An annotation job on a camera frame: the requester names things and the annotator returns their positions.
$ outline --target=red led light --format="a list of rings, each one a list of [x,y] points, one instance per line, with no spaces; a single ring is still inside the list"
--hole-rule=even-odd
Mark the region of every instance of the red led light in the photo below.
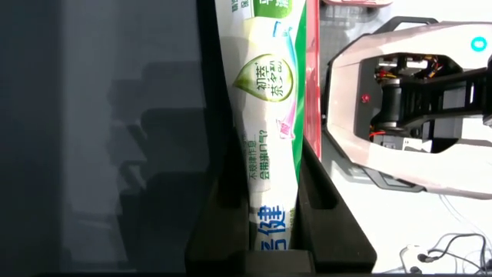
[[[367,94],[362,95],[362,102],[363,103],[368,103],[371,100],[371,97]]]

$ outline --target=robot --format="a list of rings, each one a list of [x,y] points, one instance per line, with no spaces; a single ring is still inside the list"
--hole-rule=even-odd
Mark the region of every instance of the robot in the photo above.
[[[425,25],[393,31],[403,22]],[[432,18],[362,35],[329,63],[328,139],[382,189],[492,199],[489,40],[492,23]],[[476,117],[483,136],[468,138]]]

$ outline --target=dark gray surface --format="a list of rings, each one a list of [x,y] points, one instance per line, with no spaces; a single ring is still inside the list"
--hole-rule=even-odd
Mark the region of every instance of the dark gray surface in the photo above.
[[[2,11],[2,273],[184,271],[230,124],[195,0]]]

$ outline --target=toothpaste tube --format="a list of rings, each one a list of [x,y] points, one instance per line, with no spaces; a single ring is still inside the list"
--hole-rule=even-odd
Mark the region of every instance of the toothpaste tube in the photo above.
[[[243,142],[253,250],[291,247],[303,140],[305,4],[215,0],[228,94]]]

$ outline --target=white robot body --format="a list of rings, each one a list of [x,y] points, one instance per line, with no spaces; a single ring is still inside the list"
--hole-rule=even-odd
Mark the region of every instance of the white robot body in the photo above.
[[[440,153],[389,149],[354,134],[361,104],[361,63],[390,54],[439,55],[463,72],[486,68],[492,56],[492,23],[441,22],[400,31],[365,35],[331,63],[327,83],[326,129],[354,164],[424,187],[428,192],[492,199],[492,142],[458,140]]]

